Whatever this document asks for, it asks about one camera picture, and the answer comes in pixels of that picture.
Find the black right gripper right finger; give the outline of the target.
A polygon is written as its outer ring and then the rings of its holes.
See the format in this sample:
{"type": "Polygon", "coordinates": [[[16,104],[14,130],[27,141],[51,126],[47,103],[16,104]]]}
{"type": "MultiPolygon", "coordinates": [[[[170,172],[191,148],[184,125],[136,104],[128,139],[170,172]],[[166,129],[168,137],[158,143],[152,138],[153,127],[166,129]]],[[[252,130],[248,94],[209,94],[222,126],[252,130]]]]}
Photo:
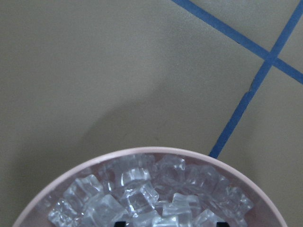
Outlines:
{"type": "Polygon", "coordinates": [[[217,222],[216,227],[230,227],[227,222],[217,222]]]}

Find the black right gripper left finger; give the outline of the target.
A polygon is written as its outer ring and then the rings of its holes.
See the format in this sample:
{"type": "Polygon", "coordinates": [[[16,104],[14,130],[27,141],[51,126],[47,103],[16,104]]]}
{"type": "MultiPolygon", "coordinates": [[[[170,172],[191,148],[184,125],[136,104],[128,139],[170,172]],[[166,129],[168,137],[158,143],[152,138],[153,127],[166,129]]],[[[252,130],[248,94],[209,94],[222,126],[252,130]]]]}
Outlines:
{"type": "Polygon", "coordinates": [[[114,227],[126,227],[126,221],[117,221],[114,223],[114,227]]]}

